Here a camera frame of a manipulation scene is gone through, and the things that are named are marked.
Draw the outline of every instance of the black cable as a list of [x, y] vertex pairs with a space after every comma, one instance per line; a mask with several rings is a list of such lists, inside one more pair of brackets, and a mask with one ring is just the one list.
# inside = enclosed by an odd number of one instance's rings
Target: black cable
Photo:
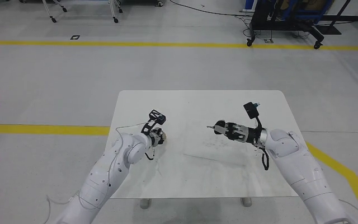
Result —
[[262, 154], [262, 157], [261, 157], [263, 168], [265, 168], [265, 170], [269, 170], [269, 167], [270, 167], [269, 155], [267, 154], [267, 152], [264, 148], [259, 147], [259, 149], [261, 149], [264, 152], [264, 154]]
[[310, 33], [308, 33], [308, 34], [305, 34], [305, 35], [301, 36], [301, 35], [299, 34], [299, 32], [300, 32], [300, 31], [297, 31], [297, 35], [293, 34], [292, 37], [293, 37], [293, 38], [301, 38], [301, 39], [305, 40], [305, 39], [307, 39], [307, 38], [309, 37], [309, 35], [310, 35]]
[[193, 8], [193, 7], [190, 7], [190, 6], [186, 6], [184, 4], [179, 4], [177, 2], [174, 2], [173, 0], [170, 0], [172, 3], [174, 4], [177, 4], [178, 6], [183, 6], [183, 7], [186, 7], [186, 8], [191, 8], [192, 10], [197, 10], [197, 11], [200, 11], [200, 12], [206, 12], [206, 13], [210, 13], [210, 14], [216, 14], [216, 15], [223, 15], [223, 16], [244, 16], [244, 17], [252, 17], [252, 16], [249, 16], [249, 15], [238, 15], [238, 14], [227, 14], [227, 13], [218, 13], [218, 12], [209, 12], [209, 11], [205, 11], [205, 10], [200, 10], [198, 8]]
[[149, 160], [153, 160], [153, 159], [154, 159], [154, 158], [150, 158], [147, 153], [145, 153], [145, 155], [147, 156], [147, 158], [148, 158]]
[[[336, 23], [335, 25], [338, 25], [338, 24], [350, 24], [354, 21], [349, 21], [349, 22], [338, 22]], [[317, 24], [317, 25], [313, 25], [313, 26], [329, 26], [330, 24]]]

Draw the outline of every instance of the table leg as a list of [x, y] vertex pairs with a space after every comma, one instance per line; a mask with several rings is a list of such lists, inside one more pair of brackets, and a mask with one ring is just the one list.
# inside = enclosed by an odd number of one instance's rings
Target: table leg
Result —
[[251, 198], [241, 198], [244, 207], [250, 207], [252, 205]]
[[148, 209], [152, 200], [151, 199], [141, 199], [140, 200], [140, 208], [141, 209]]

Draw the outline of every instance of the cable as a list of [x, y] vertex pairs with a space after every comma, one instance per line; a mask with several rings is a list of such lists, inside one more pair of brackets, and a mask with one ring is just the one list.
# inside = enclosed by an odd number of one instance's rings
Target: cable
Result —
[[309, 37], [309, 35], [310, 35], [310, 33], [308, 33], [308, 34], [305, 34], [305, 35], [301, 36], [301, 35], [299, 35], [299, 32], [300, 32], [300, 31], [297, 31], [297, 35], [293, 34], [292, 37], [293, 37], [293, 38], [301, 38], [301, 39], [305, 40], [305, 39], [307, 39], [307, 38]]
[[128, 125], [128, 126], [121, 126], [121, 127], [117, 127], [115, 130], [118, 132], [119, 136], [121, 137], [121, 146], [119, 147], [119, 150], [117, 152], [115, 152], [116, 156], [113, 158], [110, 166], [109, 166], [109, 169], [108, 169], [108, 184], [107, 184], [107, 191], [106, 191], [106, 195], [105, 197], [103, 198], [102, 202], [94, 207], [94, 208], [87, 208], [86, 206], [84, 206], [82, 204], [82, 201], [81, 201], [81, 190], [78, 190], [67, 202], [56, 202], [54, 200], [52, 200], [48, 195], [46, 195], [46, 200], [49, 202], [49, 213], [48, 213], [48, 217], [46, 219], [46, 221], [44, 222], [44, 224], [46, 224], [48, 222], [48, 220], [50, 219], [50, 215], [51, 215], [51, 202], [55, 203], [55, 204], [61, 204], [61, 205], [65, 205], [65, 204], [68, 204], [70, 203], [73, 199], [74, 199], [74, 196], [75, 195], [78, 195], [78, 200], [79, 200], [79, 203], [80, 205], [84, 208], [84, 209], [87, 209], [87, 210], [93, 210], [93, 209], [96, 209], [96, 208], [99, 208], [99, 206], [104, 202], [104, 200], [106, 199], [107, 195], [108, 195], [108, 191], [109, 191], [109, 187], [110, 187], [110, 172], [111, 172], [111, 167], [112, 167], [112, 164], [114, 163], [114, 161], [118, 158], [118, 154], [119, 154], [119, 151], [120, 149], [123, 147], [123, 137], [122, 137], [122, 134], [118, 131], [118, 129], [120, 128], [128, 128], [128, 127], [134, 127], [134, 126], [138, 126], [138, 125], [141, 125], [141, 124], [148, 124], [148, 123], [151, 123], [151, 122], [154, 122], [155, 120], [151, 120], [149, 122], [144, 122], [144, 123], [139, 123], [139, 124], [135, 124], [135, 125]]
[[216, 14], [216, 15], [223, 15], [223, 16], [244, 16], [244, 17], [252, 17], [252, 16], [249, 16], [249, 15], [238, 15], [238, 14], [228, 14], [228, 13], [218, 13], [218, 12], [209, 12], [209, 11], [205, 11], [205, 10], [200, 10], [198, 8], [193, 8], [193, 7], [190, 7], [190, 6], [186, 6], [184, 4], [179, 4], [177, 2], [174, 2], [173, 0], [170, 0], [172, 3], [174, 4], [177, 4], [178, 6], [183, 6], [183, 7], [186, 7], [186, 8], [191, 8], [192, 10], [197, 10], [197, 11], [200, 11], [200, 12], [206, 12], [206, 13], [210, 13], [210, 14]]
[[[352, 22], [355, 22], [355, 21], [349, 21], [349, 22], [338, 22], [338, 23], [335, 23], [335, 25], [339, 25], [339, 24], [350, 24]], [[313, 25], [313, 26], [329, 26], [330, 24], [316, 24], [316, 25]]]
[[74, 199], [74, 196], [78, 193], [78, 191], [76, 191], [75, 194], [72, 195], [72, 197], [70, 197], [70, 199], [67, 201], [67, 202], [56, 202], [54, 200], [52, 200], [48, 195], [46, 195], [46, 200], [49, 202], [49, 213], [47, 215], [47, 219], [46, 221], [44, 222], [44, 224], [46, 224], [49, 219], [50, 219], [50, 215], [51, 215], [51, 202], [52, 203], [55, 203], [55, 204], [61, 204], [61, 205], [64, 205], [64, 204], [68, 204], [70, 203], [73, 199]]
[[259, 147], [259, 149], [261, 149], [264, 152], [264, 154], [262, 154], [262, 157], [261, 157], [263, 168], [265, 168], [265, 170], [269, 170], [269, 167], [270, 167], [269, 155], [267, 154], [267, 152], [264, 148]]
[[356, 210], [358, 210], [357, 207], [355, 207], [353, 204], [349, 203], [349, 202], [346, 202], [345, 200], [342, 200], [342, 199], [339, 199], [341, 202], [344, 202], [344, 203], [347, 203], [349, 204], [350, 206], [354, 207]]

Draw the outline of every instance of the wire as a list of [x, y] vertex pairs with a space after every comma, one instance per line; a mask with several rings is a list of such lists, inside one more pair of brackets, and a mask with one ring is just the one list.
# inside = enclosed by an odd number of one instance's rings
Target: wire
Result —
[[[355, 21], [349, 21], [349, 22], [338, 22], [338, 23], [335, 23], [335, 25], [339, 25], [339, 24], [350, 24], [352, 22], [355, 22]], [[316, 25], [313, 25], [313, 26], [329, 26], [330, 24], [316, 24]]]
[[342, 199], [339, 199], [341, 202], [344, 202], [344, 203], [347, 203], [349, 204], [350, 206], [354, 207], [356, 210], [358, 210], [357, 207], [355, 207], [353, 204], [349, 203], [349, 202], [346, 202], [345, 200], [342, 200]]
[[80, 196], [81, 190], [78, 190], [67, 202], [56, 202], [56, 201], [52, 200], [48, 195], [46, 195], [46, 200], [47, 200], [48, 203], [49, 203], [49, 213], [48, 213], [47, 219], [46, 219], [46, 221], [44, 222], [44, 224], [46, 224], [46, 223], [48, 222], [48, 220], [50, 219], [50, 215], [51, 215], [51, 202], [53, 202], [53, 203], [55, 203], [55, 204], [65, 205], [65, 204], [70, 203], [70, 202], [74, 199], [75, 195], [78, 195], [79, 203], [80, 203], [80, 205], [81, 205], [84, 209], [86, 209], [86, 210], [93, 210], [93, 209], [99, 208], [99, 206], [104, 202], [104, 200], [106, 199], [106, 197], [107, 197], [107, 195], [108, 195], [108, 191], [109, 191], [109, 187], [110, 187], [110, 172], [111, 172], [111, 167], [112, 167], [114, 161], [117, 160], [119, 151], [120, 151], [120, 149], [123, 147], [123, 136], [122, 136], [122, 134], [118, 131], [118, 129], [120, 129], [120, 128], [134, 127], [134, 126], [138, 126], [138, 125], [141, 125], [141, 124], [148, 124], [148, 123], [151, 123], [151, 122], [154, 122], [154, 121], [155, 121], [155, 120], [151, 120], [151, 121], [149, 121], [149, 122], [139, 123], [139, 124], [135, 124], [135, 125], [121, 126], [121, 127], [117, 127], [117, 128], [115, 129], [115, 130], [118, 132], [119, 136], [121, 137], [121, 146], [119, 147], [119, 150], [118, 150], [117, 152], [115, 152], [116, 156], [113, 158], [113, 160], [112, 160], [112, 162], [111, 162], [111, 164], [110, 164], [110, 166], [109, 166], [109, 169], [108, 169], [108, 184], [107, 184], [106, 195], [105, 195], [105, 197], [103, 198], [103, 200], [101, 201], [101, 203], [100, 203], [98, 206], [96, 206], [96, 207], [94, 207], [94, 208], [87, 208], [86, 206], [84, 206], [83, 203], [82, 203], [82, 201], [81, 201], [81, 196]]
[[51, 215], [51, 202], [52, 203], [55, 203], [55, 204], [61, 204], [61, 205], [64, 205], [64, 204], [68, 204], [70, 203], [73, 199], [74, 199], [74, 196], [78, 193], [78, 191], [76, 191], [75, 194], [72, 195], [72, 197], [70, 197], [70, 199], [67, 201], [67, 202], [56, 202], [55, 200], [52, 200], [48, 195], [46, 195], [46, 200], [49, 202], [49, 213], [47, 215], [47, 219], [46, 221], [44, 222], [44, 224], [46, 224], [49, 219], [50, 219], [50, 215]]
[[186, 8], [191, 8], [192, 10], [197, 10], [197, 11], [200, 11], [200, 12], [206, 12], [206, 13], [210, 13], [210, 14], [216, 14], [216, 15], [223, 15], [223, 16], [244, 16], [244, 17], [252, 17], [251, 15], [238, 15], [238, 14], [228, 14], [228, 13], [218, 13], [218, 12], [210, 12], [210, 11], [205, 11], [205, 10], [200, 10], [198, 8], [193, 8], [193, 7], [190, 7], [190, 6], [186, 6], [184, 4], [179, 4], [177, 2], [174, 2], [173, 0], [170, 0], [172, 3], [174, 4], [177, 4], [178, 6], [183, 6], [183, 7], [186, 7]]
[[301, 36], [299, 33], [300, 33], [300, 31], [297, 31], [297, 35], [293, 34], [292, 37], [293, 37], [293, 38], [301, 38], [301, 39], [305, 40], [305, 39], [307, 39], [307, 38], [309, 37], [309, 35], [310, 35], [310, 33], [308, 33], [308, 34], [305, 34], [305, 35]]

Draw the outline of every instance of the floor marking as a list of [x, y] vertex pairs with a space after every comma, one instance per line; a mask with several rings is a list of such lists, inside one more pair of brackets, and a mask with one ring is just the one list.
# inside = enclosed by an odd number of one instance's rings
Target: floor marking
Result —
[[[82, 136], [107, 136], [110, 127], [0, 124], [0, 134], [67, 134]], [[314, 157], [344, 176], [358, 199], [358, 176], [343, 164], [306, 142]]]
[[356, 195], [356, 198], [358, 199], [358, 176], [354, 173], [353, 170], [350, 170], [343, 164], [339, 163], [338, 161], [334, 160], [329, 155], [325, 154], [318, 148], [314, 147], [310, 143], [306, 142], [308, 149], [312, 153], [314, 157], [316, 157], [318, 160], [329, 166], [330, 168], [334, 169], [337, 173], [344, 176], [349, 185], [351, 186], [354, 194]]
[[[157, 42], [105, 42], [105, 41], [0, 41], [0, 45], [40, 45], [40, 46], [134, 46], [134, 47], [173, 47], [173, 48], [244, 48], [244, 49], [287, 49], [314, 50], [311, 45], [246, 44], [235, 43], [157, 43]], [[358, 46], [321, 46], [319, 50], [358, 50]]]
[[0, 124], [0, 134], [72, 134], [82, 136], [107, 136], [109, 127]]

